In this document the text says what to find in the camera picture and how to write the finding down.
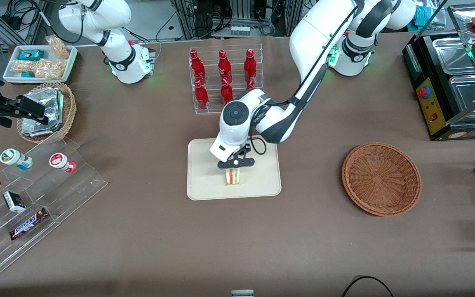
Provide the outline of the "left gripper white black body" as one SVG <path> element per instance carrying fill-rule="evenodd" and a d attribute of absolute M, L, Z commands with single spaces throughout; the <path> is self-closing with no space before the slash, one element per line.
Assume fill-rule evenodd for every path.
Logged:
<path fill-rule="evenodd" d="M 246 158 L 247 154 L 251 152 L 251 145 L 247 143 L 248 135 L 245 135 L 243 141 L 237 144 L 227 144 L 223 141 L 221 135 L 218 135 L 209 151 L 217 160 L 226 162 L 232 160 L 235 167 L 240 166 L 240 158 Z"/>

